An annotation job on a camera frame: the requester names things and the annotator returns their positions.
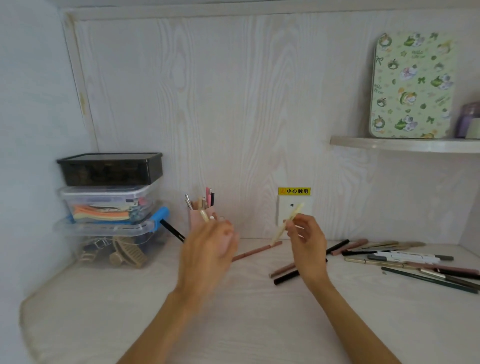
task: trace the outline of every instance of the wall socket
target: wall socket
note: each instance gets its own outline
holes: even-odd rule
[[[300,211],[302,214],[311,215],[313,208],[312,196],[298,196],[298,195],[279,195],[276,202],[276,225],[281,226],[283,220],[289,218],[292,210],[301,203],[305,206]]]

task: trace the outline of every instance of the green pencil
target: green pencil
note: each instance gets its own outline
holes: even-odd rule
[[[476,294],[479,293],[478,290],[476,290],[474,288],[460,286],[458,284],[445,282],[444,280],[438,280],[438,279],[434,279],[434,278],[419,276],[418,274],[412,274],[412,273],[404,272],[403,270],[391,269],[389,267],[382,267],[382,270],[385,270],[387,272],[396,273],[396,274],[401,274],[402,276],[407,276],[407,277],[412,277],[412,278],[416,278],[416,279],[426,280],[427,282],[440,284],[441,286],[455,288],[457,290],[461,290],[461,291],[465,291],[465,292],[476,293]]]

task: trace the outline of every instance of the hand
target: hand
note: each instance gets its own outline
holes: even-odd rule
[[[297,214],[287,220],[288,236],[292,242],[293,259],[300,276],[312,291],[329,281],[325,264],[327,240],[313,216]]]
[[[228,221],[211,220],[192,231],[181,250],[174,292],[194,309],[200,308],[230,267],[238,241]]]

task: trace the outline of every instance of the blue handle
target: blue handle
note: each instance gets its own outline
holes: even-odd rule
[[[153,222],[155,223],[155,227],[152,231],[157,231],[160,225],[160,221],[168,218],[169,216],[170,216],[170,211],[168,207],[162,206],[161,208],[159,208],[157,212],[155,212],[149,219],[149,220],[153,220]]]

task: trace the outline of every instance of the transparent plastic box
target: transparent plastic box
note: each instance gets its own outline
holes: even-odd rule
[[[155,208],[159,180],[147,186],[65,187],[65,200],[75,222],[135,224]]]
[[[71,218],[58,221],[54,230],[65,236],[82,237],[77,259],[84,263],[141,268],[161,243],[166,231],[160,221],[169,216],[165,206],[139,224],[88,224]]]

